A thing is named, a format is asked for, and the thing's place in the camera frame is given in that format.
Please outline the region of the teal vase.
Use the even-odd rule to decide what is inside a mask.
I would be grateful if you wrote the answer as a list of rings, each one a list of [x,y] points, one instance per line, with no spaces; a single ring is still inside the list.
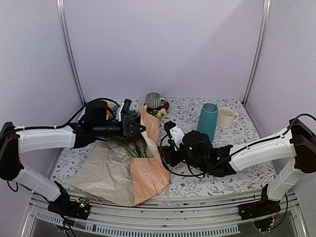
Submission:
[[[213,143],[215,136],[218,111],[219,109],[215,104],[206,103],[202,106],[198,119],[197,131],[207,134],[211,143]]]

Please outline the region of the flower bouquet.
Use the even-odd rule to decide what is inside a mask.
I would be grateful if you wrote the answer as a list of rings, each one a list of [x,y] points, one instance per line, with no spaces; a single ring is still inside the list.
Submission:
[[[140,123],[146,127],[140,139],[131,143],[136,154],[131,155],[117,141],[113,154],[107,161],[105,199],[122,205],[135,206],[165,189],[169,175],[163,168],[156,142],[159,136],[159,120],[147,113],[147,106],[140,105]]]

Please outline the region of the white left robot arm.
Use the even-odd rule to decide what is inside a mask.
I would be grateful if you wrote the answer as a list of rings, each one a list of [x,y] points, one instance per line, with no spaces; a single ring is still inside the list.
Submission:
[[[6,122],[0,131],[0,178],[15,182],[48,203],[48,211],[87,220],[91,206],[85,198],[72,200],[66,189],[21,162],[24,154],[53,150],[85,148],[95,141],[136,138],[145,132],[139,116],[131,115],[131,100],[121,104],[97,98],[82,105],[62,125],[14,126]]]

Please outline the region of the cream wrapping paper sheet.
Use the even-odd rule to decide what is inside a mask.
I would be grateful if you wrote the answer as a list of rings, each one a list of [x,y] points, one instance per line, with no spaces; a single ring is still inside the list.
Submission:
[[[133,206],[131,161],[132,157],[116,142],[101,142],[68,183],[118,205]]]

